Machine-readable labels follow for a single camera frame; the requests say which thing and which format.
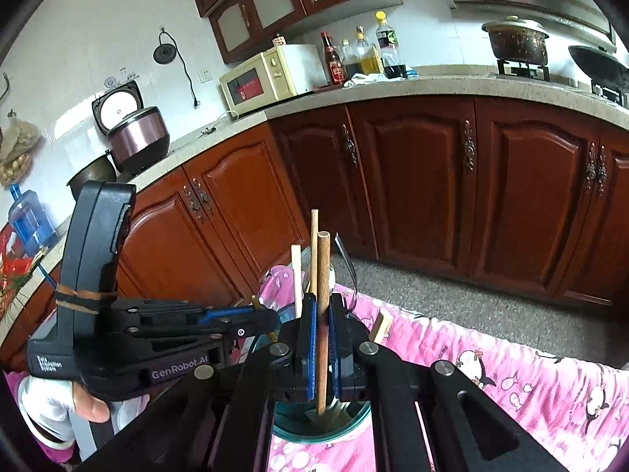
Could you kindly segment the pink sleeve forearm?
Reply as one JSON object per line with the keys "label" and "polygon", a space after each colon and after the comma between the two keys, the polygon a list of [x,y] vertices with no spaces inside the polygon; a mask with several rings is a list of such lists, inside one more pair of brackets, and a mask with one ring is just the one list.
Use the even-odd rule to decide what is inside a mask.
{"label": "pink sleeve forearm", "polygon": [[13,395],[13,399],[18,406],[18,410],[21,414],[21,418],[24,420],[24,424],[28,427],[28,432],[31,435],[34,442],[36,442],[42,452],[52,460],[54,463],[69,463],[72,456],[75,454],[75,441],[69,441],[65,443],[54,442],[47,437],[44,437],[42,433],[35,427],[35,423],[29,418],[28,412],[24,409],[24,404],[21,401],[22,390],[24,389],[21,384],[29,376],[27,372],[9,372],[4,373],[9,391]]}

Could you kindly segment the left hand white glove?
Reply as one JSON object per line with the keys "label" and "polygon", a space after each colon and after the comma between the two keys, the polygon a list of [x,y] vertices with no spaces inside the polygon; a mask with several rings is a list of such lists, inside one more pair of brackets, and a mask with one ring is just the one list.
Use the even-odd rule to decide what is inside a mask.
{"label": "left hand white glove", "polygon": [[104,402],[79,382],[29,375],[21,384],[21,401],[44,437],[54,442],[75,441],[82,459],[90,457],[146,409],[147,394],[121,402]]}

